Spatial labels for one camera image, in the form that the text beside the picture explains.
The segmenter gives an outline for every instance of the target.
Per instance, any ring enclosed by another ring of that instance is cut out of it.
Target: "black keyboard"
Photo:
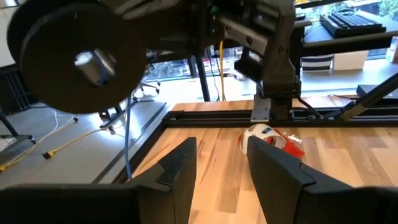
[[[334,12],[321,16],[321,23],[334,38],[385,32],[382,24],[355,13]]]

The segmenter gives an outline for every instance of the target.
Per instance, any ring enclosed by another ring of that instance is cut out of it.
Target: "wooden tabletop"
[[[304,99],[312,106],[341,106],[337,96]],[[177,104],[174,110],[251,109],[251,101]],[[398,185],[398,128],[283,128],[302,140],[303,162],[359,187]],[[238,147],[243,128],[167,129],[134,176],[144,172],[187,137],[197,138],[197,180],[190,224],[266,223],[248,160]]]

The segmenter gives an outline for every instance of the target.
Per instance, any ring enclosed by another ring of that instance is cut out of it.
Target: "black disc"
[[[115,77],[89,85],[75,67],[81,52],[101,49],[113,56]],[[96,113],[127,98],[141,81],[145,48],[134,26],[100,6],[63,7],[37,22],[22,46],[21,68],[32,92],[67,113]]]
[[[16,63],[21,59],[22,41],[35,22],[46,14],[74,2],[101,5],[97,0],[29,0],[18,7],[7,30],[8,49]]]

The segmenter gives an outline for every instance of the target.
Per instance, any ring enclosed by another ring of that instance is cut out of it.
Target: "metal bracket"
[[[251,112],[250,121],[251,122],[268,122],[269,112],[271,110],[271,99],[270,98],[260,98],[259,94],[254,95],[254,106]]]

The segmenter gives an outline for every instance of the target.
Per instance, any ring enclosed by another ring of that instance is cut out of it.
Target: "desk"
[[[335,39],[319,22],[303,38],[302,56],[326,55],[389,47],[391,38],[398,35],[398,22],[364,11],[357,13],[380,22],[386,27],[386,32]]]
[[[338,97],[307,98],[313,106],[341,106]],[[252,101],[177,104],[175,110],[251,109]],[[298,136],[304,163],[355,187],[398,185],[398,128],[285,128]],[[190,224],[266,223],[238,147],[242,128],[167,129],[134,173],[144,172],[187,137],[197,138],[197,181]]]

